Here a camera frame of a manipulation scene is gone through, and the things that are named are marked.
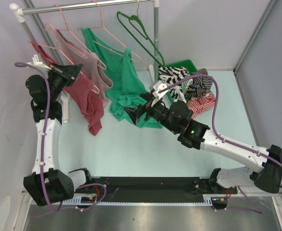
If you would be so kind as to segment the dark red tank top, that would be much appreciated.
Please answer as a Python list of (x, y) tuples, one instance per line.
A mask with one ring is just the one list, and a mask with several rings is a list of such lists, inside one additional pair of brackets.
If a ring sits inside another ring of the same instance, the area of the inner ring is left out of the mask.
[[(51, 67), (46, 57), (45, 51), (37, 48), (35, 50), (39, 53), (46, 65)], [(78, 105), (80, 112), (88, 122), (89, 132), (92, 135), (97, 135), (102, 128), (101, 118), (104, 114), (103, 103), (99, 95), (91, 91), (94, 83), (89, 80), (84, 74), (81, 74), (75, 81), (71, 81), (69, 86), (65, 86), (62, 90), (67, 92)], [(62, 110), (60, 103), (56, 98), (60, 95), (62, 90), (51, 90), (49, 81), (39, 75), (30, 76), (26, 81), (26, 87), (32, 97), (31, 108), (33, 111), (33, 118), (35, 122), (39, 122), (44, 116), (51, 119), (61, 120)]]

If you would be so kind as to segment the pink wire hanger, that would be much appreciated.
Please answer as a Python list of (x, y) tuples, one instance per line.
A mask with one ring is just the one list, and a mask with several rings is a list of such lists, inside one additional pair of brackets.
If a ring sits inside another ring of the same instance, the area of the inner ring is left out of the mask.
[[(40, 44), (38, 43), (34, 38), (30, 38), (29, 42), (32, 44), (32, 46), (35, 48), (34, 45), (37, 46), (37, 48), (39, 48), (40, 50), (43, 50), (43, 47), (45, 48), (49, 48), (51, 50), (56, 50), (59, 51), (62, 56), (64, 56), (64, 58), (72, 65), (74, 65), (75, 63), (62, 51), (60, 43), (59, 43), (59, 39), (58, 39), (58, 32), (59, 30), (57, 30), (56, 28), (54, 28), (54, 26), (51, 23), (46, 23), (45, 24), (45, 32), (50, 32), (52, 35), (54, 35), (55, 41), (56, 41), (56, 45), (44, 45), (44, 44)], [(51, 58), (51, 56), (49, 57), (47, 55), (47, 53), (44, 54), (44, 57), (46, 57), (46, 59), (48, 60), (48, 62), (50, 63), (56, 63), (58, 61), (53, 60), (53, 58)], [(96, 94), (100, 93), (100, 90), (98, 89), (98, 87), (94, 84), (94, 86), (92, 87), (91, 91), (95, 92)]]

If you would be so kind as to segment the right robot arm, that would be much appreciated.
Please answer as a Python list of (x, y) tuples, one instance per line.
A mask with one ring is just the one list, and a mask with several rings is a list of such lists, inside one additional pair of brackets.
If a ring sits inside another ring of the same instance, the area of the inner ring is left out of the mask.
[(241, 163), (232, 169), (215, 168), (209, 178), (209, 188), (220, 193), (234, 186), (256, 186), (267, 193), (278, 193), (282, 180), (282, 150), (272, 145), (270, 148), (253, 147), (232, 140), (214, 132), (213, 128), (192, 119), (184, 102), (172, 103), (169, 108), (162, 100), (156, 100), (150, 93), (142, 94), (147, 99), (144, 105), (124, 110), (134, 124), (141, 116), (153, 118), (163, 127), (178, 135), (178, 141), (187, 148), (220, 154)]

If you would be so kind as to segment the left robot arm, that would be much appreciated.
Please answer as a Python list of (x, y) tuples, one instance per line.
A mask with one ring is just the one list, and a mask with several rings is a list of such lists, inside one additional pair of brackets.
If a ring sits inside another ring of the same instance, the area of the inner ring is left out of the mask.
[(32, 98), (30, 105), (38, 136), (32, 172), (23, 179), (25, 189), (38, 206), (69, 200), (78, 188), (89, 192), (93, 180), (86, 168), (63, 173), (59, 166), (63, 110), (58, 99), (64, 87), (73, 85), (82, 65), (16, 63), (15, 66), (30, 67), (39, 72), (31, 75), (25, 83)]

